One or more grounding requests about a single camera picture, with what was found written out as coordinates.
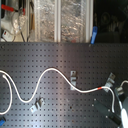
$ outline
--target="metal bracket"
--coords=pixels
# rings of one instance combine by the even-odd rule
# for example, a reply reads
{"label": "metal bracket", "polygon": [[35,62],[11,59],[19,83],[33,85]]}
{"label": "metal bracket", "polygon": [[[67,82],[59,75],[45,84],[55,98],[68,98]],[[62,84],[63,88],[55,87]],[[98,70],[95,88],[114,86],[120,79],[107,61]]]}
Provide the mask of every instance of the metal bracket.
{"label": "metal bracket", "polygon": [[105,86],[106,86],[106,87],[109,87],[109,88],[113,87],[113,84],[115,83],[115,81],[114,81],[115,77],[116,77],[116,76],[115,76],[113,73],[111,73],[111,74],[109,75],[109,77],[108,77],[108,80],[107,80]]}
{"label": "metal bracket", "polygon": [[76,71],[71,71],[70,73],[70,82],[76,87]]}
{"label": "metal bracket", "polygon": [[30,108],[31,112],[32,112],[32,113],[35,113],[36,111],[38,111],[38,110],[42,107],[43,104],[44,104],[44,99],[41,98],[40,100],[38,100],[38,101],[35,103],[35,105],[33,105],[33,106]]}

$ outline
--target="pegboard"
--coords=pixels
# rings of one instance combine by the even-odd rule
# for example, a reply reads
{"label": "pegboard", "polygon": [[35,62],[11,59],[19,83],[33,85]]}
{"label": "pegboard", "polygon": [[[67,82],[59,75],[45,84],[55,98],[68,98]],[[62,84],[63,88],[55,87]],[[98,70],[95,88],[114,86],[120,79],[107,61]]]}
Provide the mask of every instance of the pegboard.
{"label": "pegboard", "polygon": [[[29,99],[41,73],[54,67],[70,79],[70,71],[77,71],[77,88],[87,90],[103,86],[109,74],[116,75],[119,86],[128,78],[127,44],[53,44],[0,43],[0,69],[11,75],[23,99]],[[22,103],[13,89],[11,110],[4,116],[3,128],[115,128],[94,107],[96,98],[111,108],[112,96],[105,91],[80,94],[56,72],[43,76],[34,99]],[[43,97],[45,105],[32,114],[30,107]],[[0,77],[0,111],[9,104],[9,88]]]}

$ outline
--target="cable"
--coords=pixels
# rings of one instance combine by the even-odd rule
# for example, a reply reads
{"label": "cable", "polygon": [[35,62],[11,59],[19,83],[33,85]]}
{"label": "cable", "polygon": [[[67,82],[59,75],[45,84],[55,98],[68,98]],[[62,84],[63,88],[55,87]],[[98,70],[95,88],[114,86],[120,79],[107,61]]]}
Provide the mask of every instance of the cable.
{"label": "cable", "polygon": [[8,85],[9,85],[9,90],[10,90],[10,103],[9,103],[8,109],[5,112],[0,113],[0,115],[6,114],[10,110],[11,105],[12,105],[12,88],[11,88],[11,84],[10,84],[9,80],[7,79],[7,77],[5,75],[3,75],[3,78],[7,81]]}
{"label": "cable", "polygon": [[39,79],[38,79],[38,82],[37,82],[37,85],[36,85],[36,88],[35,88],[35,91],[34,91],[32,97],[31,97],[29,100],[27,100],[27,101],[21,99],[21,97],[20,97],[20,95],[19,95],[19,92],[18,92],[18,90],[17,90],[17,87],[16,87],[16,85],[15,85],[13,79],[11,78],[11,76],[10,76],[8,73],[6,73],[6,72],[4,72],[4,71],[2,71],[2,70],[0,70],[0,73],[3,73],[4,75],[6,75],[6,76],[10,79],[10,81],[12,82],[12,84],[13,84],[15,90],[16,90],[16,93],[17,93],[17,96],[18,96],[19,100],[20,100],[21,102],[23,102],[23,103],[29,103],[29,102],[32,101],[32,99],[34,98],[34,96],[35,96],[35,94],[36,94],[36,92],[37,92],[37,89],[38,89],[38,86],[39,86],[39,84],[40,84],[40,81],[41,81],[42,76],[43,76],[46,72],[48,72],[48,71],[56,71],[56,72],[58,72],[58,73],[67,81],[67,83],[68,83],[72,88],[74,88],[76,91],[78,91],[78,92],[80,92],[80,93],[90,93],[90,92],[98,91],[98,90],[101,90],[101,89],[108,89],[108,90],[110,90],[111,93],[112,93],[112,96],[113,96],[113,100],[112,100],[112,112],[114,113],[115,96],[114,96],[113,91],[112,91],[109,87],[103,86],[103,87],[99,87],[99,88],[95,88],[95,89],[91,89],[91,90],[87,90],[87,91],[79,90],[78,88],[74,87],[74,86],[69,82],[69,80],[66,78],[66,76],[64,76],[59,70],[57,70],[57,69],[55,69],[55,68],[48,68],[48,69],[46,69],[46,70],[41,74],[41,76],[40,76]]}
{"label": "cable", "polygon": [[127,80],[123,81],[120,86],[123,87],[123,85],[124,85],[125,83],[128,84],[128,81],[127,81]]}
{"label": "cable", "polygon": [[21,31],[21,36],[22,36],[22,39],[23,39],[23,41],[25,42],[25,39],[24,39],[24,36],[23,36],[23,33],[22,33],[22,31]]}
{"label": "cable", "polygon": [[5,40],[3,37],[1,37],[1,39],[3,39],[5,42],[7,42],[7,40]]}

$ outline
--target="white plastic item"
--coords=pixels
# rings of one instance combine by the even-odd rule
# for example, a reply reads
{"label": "white plastic item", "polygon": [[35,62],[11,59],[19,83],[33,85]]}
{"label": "white plastic item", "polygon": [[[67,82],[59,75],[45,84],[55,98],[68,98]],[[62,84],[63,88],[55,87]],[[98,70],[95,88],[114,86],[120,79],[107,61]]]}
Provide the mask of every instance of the white plastic item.
{"label": "white plastic item", "polygon": [[14,40],[14,36],[11,35],[8,31],[4,30],[2,37],[7,41],[7,42],[12,42]]}

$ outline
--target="white wire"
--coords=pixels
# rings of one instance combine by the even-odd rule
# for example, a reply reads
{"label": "white wire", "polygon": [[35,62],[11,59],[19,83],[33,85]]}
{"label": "white wire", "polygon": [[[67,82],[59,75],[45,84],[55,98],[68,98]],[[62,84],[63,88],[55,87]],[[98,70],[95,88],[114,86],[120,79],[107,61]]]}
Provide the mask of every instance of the white wire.
{"label": "white wire", "polygon": [[[2,70],[0,70],[0,73],[3,73],[4,75],[6,75],[6,76],[10,79],[10,81],[12,82],[12,84],[13,84],[15,90],[16,90],[17,96],[18,96],[18,98],[20,99],[20,101],[23,102],[23,103],[29,103],[29,102],[32,101],[32,99],[34,98],[34,96],[35,96],[35,94],[36,94],[36,92],[37,92],[37,89],[38,89],[38,86],[39,86],[39,84],[40,84],[40,81],[41,81],[42,76],[43,76],[46,72],[48,72],[48,71],[56,71],[56,72],[58,72],[58,73],[67,81],[67,83],[68,83],[72,88],[74,88],[76,91],[78,91],[78,92],[80,92],[80,93],[90,93],[90,92],[94,92],[94,91],[99,90],[98,88],[91,89],[91,90],[87,90],[87,91],[79,90],[78,88],[74,87],[74,86],[70,83],[70,81],[66,78],[66,76],[64,76],[59,70],[57,70],[57,69],[55,69],[55,68],[49,68],[49,69],[46,69],[46,70],[41,74],[41,76],[39,77],[39,80],[38,80],[38,82],[37,82],[37,85],[36,85],[36,88],[35,88],[35,91],[34,91],[32,97],[31,97],[29,100],[25,101],[25,100],[21,99],[21,97],[20,97],[20,95],[19,95],[19,92],[18,92],[18,90],[17,90],[17,87],[16,87],[16,85],[15,85],[13,79],[11,78],[11,76],[10,76],[8,73],[6,73],[6,72],[4,72],[4,71],[2,71]],[[103,86],[101,89],[103,89],[103,88],[109,89],[109,90],[111,91],[111,93],[112,93],[112,96],[113,96],[112,111],[114,112],[114,102],[115,102],[114,93],[113,93],[113,91],[112,91],[109,87]],[[10,94],[10,97],[12,98],[12,89],[11,89],[11,88],[10,88],[10,93],[11,93],[11,94]]]}
{"label": "white wire", "polygon": [[10,90],[10,103],[9,103],[8,109],[5,112],[0,112],[0,115],[6,114],[10,110],[11,105],[12,105],[12,88],[11,88],[11,84],[10,84],[9,80],[7,79],[7,77],[5,75],[3,75],[3,78],[7,81],[8,85],[9,85],[9,90]]}
{"label": "white wire", "polygon": [[115,110],[114,110],[114,104],[115,104],[115,95],[114,95],[114,92],[112,91],[112,89],[111,88],[109,88],[109,87],[106,87],[106,86],[103,86],[102,87],[102,89],[108,89],[108,90],[110,90],[110,92],[112,93],[112,112],[113,113],[115,113]]}
{"label": "white wire", "polygon": [[127,81],[127,80],[123,81],[120,86],[123,87],[123,85],[124,85],[125,83],[128,84],[128,81]]}

